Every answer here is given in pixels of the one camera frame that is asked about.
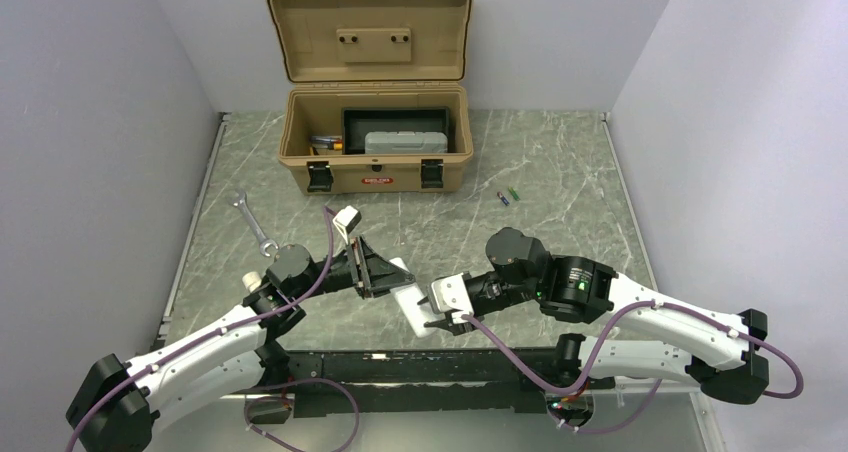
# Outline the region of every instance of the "open toolbox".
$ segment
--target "open toolbox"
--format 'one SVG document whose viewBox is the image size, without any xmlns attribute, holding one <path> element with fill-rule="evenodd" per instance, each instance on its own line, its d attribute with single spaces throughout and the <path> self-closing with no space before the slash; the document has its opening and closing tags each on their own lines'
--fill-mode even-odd
<svg viewBox="0 0 848 452">
<path fill-rule="evenodd" d="M 473 154 L 468 98 L 458 82 L 471 0 L 267 1 L 295 84 L 278 159 L 304 194 L 459 189 Z M 403 109 L 446 111 L 447 151 L 365 154 L 357 143 L 315 155 L 310 138 L 345 137 L 357 111 L 385 118 Z"/>
</svg>

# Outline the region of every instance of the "red logo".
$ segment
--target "red logo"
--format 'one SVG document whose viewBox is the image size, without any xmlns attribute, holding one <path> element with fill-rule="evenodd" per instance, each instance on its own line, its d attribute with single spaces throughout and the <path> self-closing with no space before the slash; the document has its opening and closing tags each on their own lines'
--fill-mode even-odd
<svg viewBox="0 0 848 452">
<path fill-rule="evenodd" d="M 362 179 L 362 183 L 366 185 L 382 185 L 391 184 L 395 179 L 391 177 L 366 177 Z"/>
</svg>

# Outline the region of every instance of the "metal wrench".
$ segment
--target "metal wrench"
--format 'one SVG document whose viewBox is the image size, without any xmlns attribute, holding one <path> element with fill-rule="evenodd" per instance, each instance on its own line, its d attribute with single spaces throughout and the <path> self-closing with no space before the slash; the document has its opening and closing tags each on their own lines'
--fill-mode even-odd
<svg viewBox="0 0 848 452">
<path fill-rule="evenodd" d="M 262 227 L 259 227 L 259 222 L 256 221 L 256 217 L 253 216 L 253 213 L 247 206 L 247 192 L 244 189 L 236 189 L 232 204 L 233 207 L 241 211 L 241 215 L 244 216 L 244 220 L 250 226 L 251 232 L 256 236 L 256 240 L 259 241 L 259 253 L 265 257 L 271 257 L 271 252 L 268 252 L 268 248 L 274 247 L 274 249 L 279 249 L 280 246 L 277 245 L 274 239 L 269 239 L 265 235 L 265 232 L 262 232 Z"/>
</svg>

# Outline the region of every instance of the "black latch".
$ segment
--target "black latch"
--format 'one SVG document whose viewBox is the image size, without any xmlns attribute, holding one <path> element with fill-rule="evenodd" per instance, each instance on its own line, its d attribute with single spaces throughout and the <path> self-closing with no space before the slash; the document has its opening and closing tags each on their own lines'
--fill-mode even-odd
<svg viewBox="0 0 848 452">
<path fill-rule="evenodd" d="M 445 186 L 442 181 L 442 159 L 426 159 L 421 161 L 421 188 L 442 189 Z"/>
<path fill-rule="evenodd" d="M 333 173 L 329 162 L 307 162 L 309 186 L 307 192 L 329 192 L 333 188 Z"/>
</svg>

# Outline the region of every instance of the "gray wall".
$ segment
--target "gray wall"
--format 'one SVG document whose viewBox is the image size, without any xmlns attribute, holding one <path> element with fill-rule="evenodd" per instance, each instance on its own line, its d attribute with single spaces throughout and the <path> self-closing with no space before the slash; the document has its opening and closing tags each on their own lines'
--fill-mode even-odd
<svg viewBox="0 0 848 452">
<path fill-rule="evenodd" d="M 763 310 L 805 372 L 796 400 L 719 406 L 732 451 L 848 441 L 846 17 L 848 0 L 671 0 L 613 109 L 660 290 Z"/>
<path fill-rule="evenodd" d="M 0 17 L 0 448 L 56 451 L 91 363 L 154 337 L 217 117 L 156 0 Z"/>
<path fill-rule="evenodd" d="M 159 0 L 221 111 L 281 109 L 291 85 L 265 0 Z M 475 0 L 473 107 L 609 110 L 668 0 Z"/>
</svg>

